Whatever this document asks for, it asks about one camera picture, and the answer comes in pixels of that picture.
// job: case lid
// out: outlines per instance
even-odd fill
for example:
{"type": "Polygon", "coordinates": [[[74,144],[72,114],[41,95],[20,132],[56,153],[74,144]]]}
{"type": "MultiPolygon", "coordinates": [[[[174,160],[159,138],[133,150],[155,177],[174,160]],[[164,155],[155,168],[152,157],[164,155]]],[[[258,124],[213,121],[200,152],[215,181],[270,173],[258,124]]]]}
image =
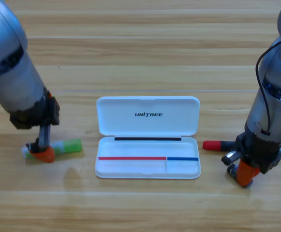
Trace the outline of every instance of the case lid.
{"type": "Polygon", "coordinates": [[[191,136],[197,132],[200,101],[192,96],[101,97],[96,108],[103,135],[191,136]]]}

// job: red marker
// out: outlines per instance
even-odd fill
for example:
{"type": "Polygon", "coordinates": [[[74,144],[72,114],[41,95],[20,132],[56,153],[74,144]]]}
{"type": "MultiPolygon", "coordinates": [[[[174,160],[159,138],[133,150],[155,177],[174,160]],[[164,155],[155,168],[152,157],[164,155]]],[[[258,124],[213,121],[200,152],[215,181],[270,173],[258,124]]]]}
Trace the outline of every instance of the red marker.
{"type": "Polygon", "coordinates": [[[235,148],[233,141],[204,141],[203,149],[210,151],[231,151],[235,148]]]}

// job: metal cylinder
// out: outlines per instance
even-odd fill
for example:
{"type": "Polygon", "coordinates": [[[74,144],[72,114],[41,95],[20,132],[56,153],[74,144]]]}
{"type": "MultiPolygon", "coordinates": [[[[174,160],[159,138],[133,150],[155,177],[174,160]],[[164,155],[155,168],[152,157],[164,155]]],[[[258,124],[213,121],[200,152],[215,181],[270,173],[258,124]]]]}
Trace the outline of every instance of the metal cylinder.
{"type": "Polygon", "coordinates": [[[268,120],[264,98],[260,90],[258,91],[250,110],[247,126],[258,138],[265,141],[281,143],[281,101],[272,97],[266,91],[265,95],[270,113],[269,135],[264,134],[264,131],[267,130],[268,120]]]}

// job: black stripe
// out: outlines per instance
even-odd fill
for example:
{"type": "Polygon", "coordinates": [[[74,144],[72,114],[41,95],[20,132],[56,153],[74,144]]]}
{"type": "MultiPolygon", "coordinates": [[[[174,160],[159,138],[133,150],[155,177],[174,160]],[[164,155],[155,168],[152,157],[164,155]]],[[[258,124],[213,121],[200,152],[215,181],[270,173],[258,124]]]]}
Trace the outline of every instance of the black stripe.
{"type": "Polygon", "coordinates": [[[115,137],[119,141],[149,140],[149,141],[181,141],[181,138],[162,138],[162,137],[115,137]]]}

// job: table surface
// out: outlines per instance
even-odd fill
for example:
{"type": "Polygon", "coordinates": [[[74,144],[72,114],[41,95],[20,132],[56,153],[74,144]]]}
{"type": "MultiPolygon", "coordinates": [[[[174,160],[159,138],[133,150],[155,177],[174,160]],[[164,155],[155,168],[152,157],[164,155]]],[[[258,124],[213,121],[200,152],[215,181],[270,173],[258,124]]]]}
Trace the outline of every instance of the table surface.
{"type": "Polygon", "coordinates": [[[0,232],[281,232],[281,162],[239,188],[204,140],[242,133],[258,89],[254,66],[278,36],[281,0],[9,0],[29,54],[61,106],[52,140],[84,150],[53,164],[23,160],[38,128],[17,131],[0,106],[0,232]],[[96,100],[196,96],[202,174],[111,180],[94,173],[96,100]]]}

